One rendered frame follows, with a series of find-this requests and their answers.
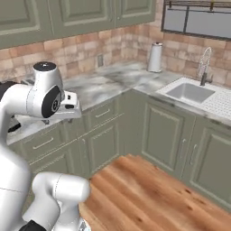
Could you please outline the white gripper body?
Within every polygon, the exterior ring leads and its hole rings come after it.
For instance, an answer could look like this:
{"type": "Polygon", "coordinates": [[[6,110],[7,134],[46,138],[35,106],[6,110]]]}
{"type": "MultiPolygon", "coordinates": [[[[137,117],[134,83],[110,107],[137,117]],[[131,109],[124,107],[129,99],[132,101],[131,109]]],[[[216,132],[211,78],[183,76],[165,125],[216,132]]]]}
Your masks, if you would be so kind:
{"type": "Polygon", "coordinates": [[[52,116],[53,119],[72,119],[82,116],[79,103],[77,104],[61,104],[58,111],[52,116]]]}

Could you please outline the green drawer front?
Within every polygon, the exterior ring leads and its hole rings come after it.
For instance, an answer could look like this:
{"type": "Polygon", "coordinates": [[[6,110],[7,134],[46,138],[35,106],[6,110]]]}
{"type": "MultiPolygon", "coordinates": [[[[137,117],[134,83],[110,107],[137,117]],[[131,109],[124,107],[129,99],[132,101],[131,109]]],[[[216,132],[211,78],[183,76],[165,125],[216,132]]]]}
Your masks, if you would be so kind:
{"type": "Polygon", "coordinates": [[[87,127],[89,130],[105,123],[119,114],[117,100],[108,101],[100,106],[92,108],[87,115],[87,127]]]}
{"type": "Polygon", "coordinates": [[[46,129],[41,130],[36,134],[32,134],[22,140],[22,156],[27,160],[35,160],[38,156],[42,156],[52,150],[55,150],[66,141],[65,136],[61,131],[60,125],[52,125],[46,129]],[[44,145],[43,147],[34,150],[32,147],[37,146],[54,138],[51,143],[44,145]]]}

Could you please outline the narrow green pull-out cupboard front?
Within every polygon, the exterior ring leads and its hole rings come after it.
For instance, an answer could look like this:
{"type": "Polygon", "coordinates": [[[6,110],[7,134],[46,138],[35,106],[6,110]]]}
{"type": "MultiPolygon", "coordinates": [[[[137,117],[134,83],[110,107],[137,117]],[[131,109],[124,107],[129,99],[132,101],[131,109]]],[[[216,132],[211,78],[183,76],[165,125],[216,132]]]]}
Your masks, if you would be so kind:
{"type": "Polygon", "coordinates": [[[74,174],[89,178],[88,156],[82,150],[84,142],[80,137],[86,133],[85,122],[83,118],[74,118],[72,123],[68,119],[64,122],[65,135],[70,145],[71,160],[74,168],[74,174]]]}

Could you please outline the green lower cupboard door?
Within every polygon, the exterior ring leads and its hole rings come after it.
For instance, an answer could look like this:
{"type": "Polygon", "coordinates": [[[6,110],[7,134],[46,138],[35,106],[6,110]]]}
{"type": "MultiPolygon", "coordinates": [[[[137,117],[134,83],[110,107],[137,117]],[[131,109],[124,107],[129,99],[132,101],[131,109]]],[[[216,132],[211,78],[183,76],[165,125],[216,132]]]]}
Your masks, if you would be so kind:
{"type": "Polygon", "coordinates": [[[73,164],[71,163],[71,152],[69,149],[59,149],[55,152],[41,157],[30,163],[33,175],[42,171],[54,171],[59,173],[73,173],[73,164]]]}
{"type": "Polygon", "coordinates": [[[115,120],[90,132],[87,138],[90,174],[93,175],[121,153],[120,123],[115,120]]]}

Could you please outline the green under-sink cupboard door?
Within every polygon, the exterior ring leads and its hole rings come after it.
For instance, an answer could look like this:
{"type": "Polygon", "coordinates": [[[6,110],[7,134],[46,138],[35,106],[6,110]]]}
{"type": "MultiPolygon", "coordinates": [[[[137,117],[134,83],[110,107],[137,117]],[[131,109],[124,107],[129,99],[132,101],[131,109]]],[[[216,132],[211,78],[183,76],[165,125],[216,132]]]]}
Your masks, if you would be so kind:
{"type": "Polygon", "coordinates": [[[154,100],[145,103],[142,155],[174,177],[180,176],[179,154],[184,124],[184,115],[154,100]]]}
{"type": "Polygon", "coordinates": [[[231,128],[197,119],[181,180],[231,213],[231,128]],[[197,150],[189,164],[194,144],[197,150]]]}

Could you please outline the white paper towel roll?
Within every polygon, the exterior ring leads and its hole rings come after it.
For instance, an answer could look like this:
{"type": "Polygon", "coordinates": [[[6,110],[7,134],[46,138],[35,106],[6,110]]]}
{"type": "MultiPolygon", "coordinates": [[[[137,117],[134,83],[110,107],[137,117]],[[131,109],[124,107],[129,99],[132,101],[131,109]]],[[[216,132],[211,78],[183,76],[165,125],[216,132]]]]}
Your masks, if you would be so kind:
{"type": "Polygon", "coordinates": [[[162,71],[162,43],[155,42],[152,44],[147,70],[159,73],[162,71]]]}

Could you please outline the wide green upper cupboard door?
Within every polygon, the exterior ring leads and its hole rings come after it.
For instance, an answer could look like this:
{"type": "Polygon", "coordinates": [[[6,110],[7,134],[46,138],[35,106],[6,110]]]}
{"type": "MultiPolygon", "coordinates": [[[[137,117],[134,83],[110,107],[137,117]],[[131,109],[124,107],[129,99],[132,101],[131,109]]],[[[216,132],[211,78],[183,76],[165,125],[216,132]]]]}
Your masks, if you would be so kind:
{"type": "Polygon", "coordinates": [[[0,0],[0,49],[52,38],[48,0],[0,0]]]}

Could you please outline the narrow green upper cupboard door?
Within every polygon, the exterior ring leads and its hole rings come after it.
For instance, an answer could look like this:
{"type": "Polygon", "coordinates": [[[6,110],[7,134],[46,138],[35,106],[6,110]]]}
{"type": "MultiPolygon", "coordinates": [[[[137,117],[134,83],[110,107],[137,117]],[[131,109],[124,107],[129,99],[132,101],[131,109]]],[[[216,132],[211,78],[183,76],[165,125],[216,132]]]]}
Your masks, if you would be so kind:
{"type": "Polygon", "coordinates": [[[121,0],[121,18],[117,20],[115,0],[115,27],[126,27],[155,20],[156,0],[121,0]]]}

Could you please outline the white sink with drainboard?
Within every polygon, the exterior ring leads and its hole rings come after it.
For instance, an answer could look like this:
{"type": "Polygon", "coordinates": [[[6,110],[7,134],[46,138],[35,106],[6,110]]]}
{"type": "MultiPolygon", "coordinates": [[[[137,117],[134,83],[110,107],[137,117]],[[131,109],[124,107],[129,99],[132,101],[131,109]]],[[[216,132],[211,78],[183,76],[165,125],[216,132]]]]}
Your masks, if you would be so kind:
{"type": "Polygon", "coordinates": [[[231,90],[211,84],[201,86],[199,81],[180,78],[157,93],[231,120],[231,90]]]}

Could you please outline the silver spring tap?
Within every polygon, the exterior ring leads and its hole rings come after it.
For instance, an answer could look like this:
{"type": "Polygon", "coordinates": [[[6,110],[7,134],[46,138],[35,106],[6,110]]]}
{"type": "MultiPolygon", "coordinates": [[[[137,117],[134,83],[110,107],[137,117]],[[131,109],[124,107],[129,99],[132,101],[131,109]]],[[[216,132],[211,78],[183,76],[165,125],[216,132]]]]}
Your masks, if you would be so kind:
{"type": "Polygon", "coordinates": [[[211,57],[212,49],[210,47],[207,47],[199,61],[199,68],[197,72],[197,78],[200,79],[200,85],[205,86],[205,84],[211,83],[211,80],[207,79],[208,76],[208,66],[210,63],[210,57],[211,57]]]}

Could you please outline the dark framed window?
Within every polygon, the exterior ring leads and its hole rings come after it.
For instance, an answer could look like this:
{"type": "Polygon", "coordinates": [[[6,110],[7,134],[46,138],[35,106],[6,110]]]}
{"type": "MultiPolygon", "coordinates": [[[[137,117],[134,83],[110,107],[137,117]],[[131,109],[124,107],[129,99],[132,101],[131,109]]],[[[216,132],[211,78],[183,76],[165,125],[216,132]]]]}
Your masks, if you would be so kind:
{"type": "Polygon", "coordinates": [[[231,0],[163,0],[162,31],[231,41],[231,0]]]}

